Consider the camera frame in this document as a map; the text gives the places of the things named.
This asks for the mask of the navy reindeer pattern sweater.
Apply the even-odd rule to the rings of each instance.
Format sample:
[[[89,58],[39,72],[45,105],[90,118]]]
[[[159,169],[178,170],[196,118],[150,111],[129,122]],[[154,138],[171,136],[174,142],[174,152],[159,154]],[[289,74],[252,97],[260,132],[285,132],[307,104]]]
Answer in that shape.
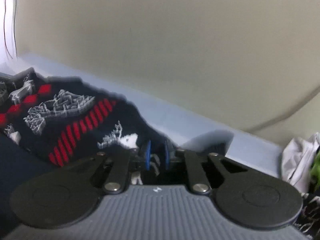
[[[163,184],[170,139],[124,96],[32,69],[1,77],[1,181],[25,180],[98,152],[138,150],[148,141],[150,168],[141,180]]]

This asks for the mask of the white crumpled garment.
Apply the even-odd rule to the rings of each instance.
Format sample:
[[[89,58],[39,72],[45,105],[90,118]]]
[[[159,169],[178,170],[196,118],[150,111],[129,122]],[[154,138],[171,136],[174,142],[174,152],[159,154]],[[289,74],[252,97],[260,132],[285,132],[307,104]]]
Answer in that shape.
[[[319,133],[308,140],[293,138],[281,155],[281,179],[300,193],[307,193],[311,181],[310,170],[319,148]]]

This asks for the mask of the green small garment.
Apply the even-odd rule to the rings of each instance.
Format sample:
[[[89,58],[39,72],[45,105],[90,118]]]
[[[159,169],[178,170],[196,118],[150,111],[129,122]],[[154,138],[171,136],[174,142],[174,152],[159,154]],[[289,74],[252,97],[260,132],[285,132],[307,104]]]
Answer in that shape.
[[[311,181],[314,184],[319,184],[319,149],[317,150],[315,159],[313,161],[311,170],[310,170]]]

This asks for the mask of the blue striped bed sheet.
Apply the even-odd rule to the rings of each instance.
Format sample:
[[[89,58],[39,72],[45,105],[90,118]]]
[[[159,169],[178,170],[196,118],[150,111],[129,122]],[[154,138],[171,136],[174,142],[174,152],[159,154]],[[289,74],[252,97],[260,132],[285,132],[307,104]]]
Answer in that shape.
[[[214,120],[168,103],[144,92],[126,87],[109,78],[88,74],[34,54],[17,60],[1,60],[1,73],[15,75],[28,68],[47,76],[76,76],[97,88],[123,94],[133,102],[148,124],[186,146],[191,139],[203,134],[222,131],[232,136],[227,157],[274,177],[280,177],[280,146],[254,135],[233,129]]]

